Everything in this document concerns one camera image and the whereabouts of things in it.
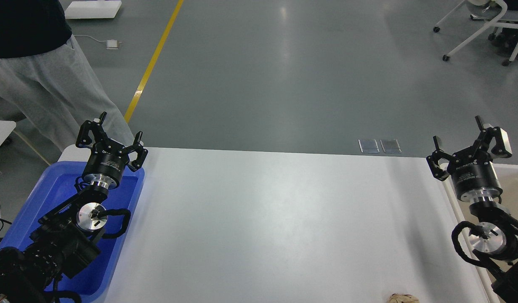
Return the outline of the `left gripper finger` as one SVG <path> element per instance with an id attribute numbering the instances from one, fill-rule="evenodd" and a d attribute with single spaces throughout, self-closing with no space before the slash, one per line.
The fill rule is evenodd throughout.
<path id="1" fill-rule="evenodd" d="M 142 168 L 149 153 L 143 145 L 142 137 L 143 132 L 137 132 L 133 144 L 124 147 L 124 160 L 130 171 L 138 171 Z"/>
<path id="2" fill-rule="evenodd" d="M 107 112 L 103 112 L 99 118 L 82 123 L 76 139 L 76 147 L 95 149 L 96 144 L 107 145 L 109 137 L 102 127 L 106 116 Z"/>

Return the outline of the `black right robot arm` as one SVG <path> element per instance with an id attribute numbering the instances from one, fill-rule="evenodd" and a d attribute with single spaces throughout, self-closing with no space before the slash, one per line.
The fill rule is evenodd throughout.
<path id="1" fill-rule="evenodd" d="M 503 188 L 494 168 L 497 158 L 510 158 L 507 132 L 475 117 L 479 134 L 471 146 L 453 154 L 440 148 L 426 157 L 433 177 L 452 180 L 457 200 L 469 203 L 478 219 L 459 222 L 451 238 L 457 255 L 467 263 L 488 270 L 495 281 L 493 292 L 507 303 L 518 303 L 518 220 L 502 204 Z"/>

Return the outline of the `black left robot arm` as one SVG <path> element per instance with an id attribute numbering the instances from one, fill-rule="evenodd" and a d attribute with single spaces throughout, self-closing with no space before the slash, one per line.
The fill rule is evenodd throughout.
<path id="1" fill-rule="evenodd" d="M 125 169 L 141 169 L 149 152 L 143 132 L 130 146 L 109 138 L 103 129 L 106 115 L 80 127 L 76 147 L 89 149 L 90 156 L 75 181 L 76 194 L 38 219 L 25 250 L 0 249 L 0 303 L 59 303 L 62 298 L 80 303 L 78 293 L 59 291 L 62 277 L 74 278 L 86 269 L 101 254 L 99 240 L 126 233 L 131 211 L 107 209 L 103 201 L 118 188 Z"/>

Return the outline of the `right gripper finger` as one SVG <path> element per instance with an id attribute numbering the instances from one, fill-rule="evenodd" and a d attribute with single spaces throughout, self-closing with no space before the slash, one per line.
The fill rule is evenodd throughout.
<path id="1" fill-rule="evenodd" d="M 450 176 L 450 174 L 440 167 L 439 162 L 441 159 L 446 160 L 448 163 L 450 163 L 451 161 L 454 162 L 455 157 L 453 157 L 453 155 L 445 153 L 441 149 L 441 140 L 438 136 L 433 136 L 433 143 L 435 146 L 435 150 L 428 157 L 426 157 L 426 161 L 428 163 L 433 177 L 439 181 L 445 181 Z"/>
<path id="2" fill-rule="evenodd" d="M 474 141 L 474 159 L 507 159 L 511 158 L 513 151 L 507 132 L 501 127 L 493 127 L 484 123 L 482 117 L 475 117 L 480 134 Z"/>

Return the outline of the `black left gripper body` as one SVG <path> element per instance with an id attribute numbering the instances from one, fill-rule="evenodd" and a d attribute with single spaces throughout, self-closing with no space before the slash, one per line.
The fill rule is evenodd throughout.
<path id="1" fill-rule="evenodd" d="M 89 183 L 101 182 L 105 188 L 114 189 L 120 185 L 129 157 L 122 144 L 95 144 L 82 173 L 82 179 Z"/>

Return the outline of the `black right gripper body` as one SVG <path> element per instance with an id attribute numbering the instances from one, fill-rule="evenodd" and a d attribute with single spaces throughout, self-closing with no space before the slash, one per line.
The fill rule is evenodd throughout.
<path id="1" fill-rule="evenodd" d="M 471 192 L 482 192 L 491 198 L 501 196 L 503 189 L 493 160 L 493 157 L 472 157 L 450 161 L 450 175 L 459 201 L 468 202 Z"/>

